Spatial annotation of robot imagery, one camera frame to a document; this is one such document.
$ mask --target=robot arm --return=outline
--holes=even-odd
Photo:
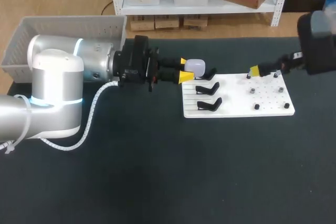
[[[204,61],[159,59],[158,52],[148,48],[144,36],[136,36],[122,51],[113,51],[113,45],[105,40],[35,36],[27,53],[33,73],[31,98],[0,96],[0,141],[9,140],[0,150],[7,148],[8,153],[26,138],[39,138],[59,150],[74,150],[86,139],[99,95],[106,88],[147,82],[152,91],[158,80],[179,84],[205,76]],[[78,132],[84,81],[107,83],[93,99],[83,137],[70,147],[48,141],[46,138]]]
[[[298,20],[301,52],[283,55],[276,62],[263,62],[251,68],[252,76],[266,76],[274,71],[289,73],[305,69],[308,74],[336,70],[336,48],[333,35],[334,17],[326,12],[305,14]]]

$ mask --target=black hook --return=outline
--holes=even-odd
[[[219,88],[219,82],[216,82],[211,89],[202,86],[195,87],[196,94],[207,94],[207,95],[214,95],[218,88]]]
[[[197,107],[198,107],[198,110],[209,110],[209,111],[215,112],[219,108],[221,103],[222,103],[222,99],[221,97],[219,97],[214,104],[210,104],[206,102],[197,102]]]
[[[208,73],[205,73],[201,79],[202,80],[207,80],[207,81],[211,81],[212,78],[215,76],[215,74],[217,73],[217,69],[216,68],[213,68],[211,69]]]

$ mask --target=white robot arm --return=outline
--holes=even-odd
[[[151,91],[157,80],[181,83],[205,75],[202,60],[158,60],[157,50],[148,48],[147,37],[135,38],[134,45],[124,46],[122,51],[112,50],[113,45],[106,40],[35,36],[27,52],[33,73],[31,98],[0,96],[0,141],[6,141],[0,144],[0,150],[7,148],[9,153],[26,138],[39,138],[62,151],[74,150],[86,139],[97,100],[106,88],[148,82]],[[160,66],[173,71],[158,71]],[[46,138],[64,138],[78,132],[84,81],[105,84],[94,97],[83,137],[70,147],[48,141]]]

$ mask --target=white cable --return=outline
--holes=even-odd
[[[104,84],[103,86],[100,87],[100,89],[97,91],[96,95],[94,95],[92,104],[91,104],[91,108],[90,108],[90,112],[89,112],[89,118],[88,118],[88,122],[86,124],[85,130],[84,130],[84,134],[82,136],[82,138],[79,140],[79,142],[73,146],[69,146],[69,147],[64,147],[64,146],[60,146],[57,144],[54,144],[52,142],[50,142],[49,140],[45,139],[45,138],[40,138],[43,142],[45,142],[47,145],[51,146],[52,148],[58,149],[60,151],[72,151],[76,148],[78,148],[80,145],[82,145],[82,143],[84,143],[86,137],[88,136],[90,127],[91,127],[91,122],[92,122],[92,118],[93,118],[93,113],[94,113],[94,109],[96,107],[98,98],[100,96],[100,94],[107,89],[108,87],[112,87],[112,86],[118,86],[118,82],[117,81],[111,81],[108,82],[106,84]]]
[[[14,142],[13,140],[9,140],[3,144],[0,144],[0,151],[6,148],[8,145],[12,144],[13,142]]]
[[[21,97],[24,101],[25,104],[27,106],[27,119],[26,119],[26,124],[25,127],[23,128],[23,131],[20,135],[20,137],[14,142],[14,141],[7,141],[6,143],[2,144],[2,145],[6,145],[7,150],[5,152],[5,154],[9,154],[10,152],[12,152],[15,149],[15,146],[18,145],[27,135],[29,127],[30,127],[30,122],[32,120],[31,117],[31,107],[32,105],[30,104],[29,100],[27,97],[25,97],[24,95],[21,94],[17,94],[14,97],[19,98]]]

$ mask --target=wooden floor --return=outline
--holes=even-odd
[[[24,16],[41,15],[100,15],[111,0],[0,0],[0,51],[6,48],[11,35]],[[104,15],[113,15],[113,5],[107,7]],[[302,14],[286,13],[281,17],[279,27],[270,27],[270,14],[228,14],[212,15],[207,31],[150,31],[135,33],[128,31],[128,37],[136,34],[150,38],[238,38],[238,37],[288,37],[296,36],[296,23]],[[0,70],[0,94],[7,92],[12,80]]]

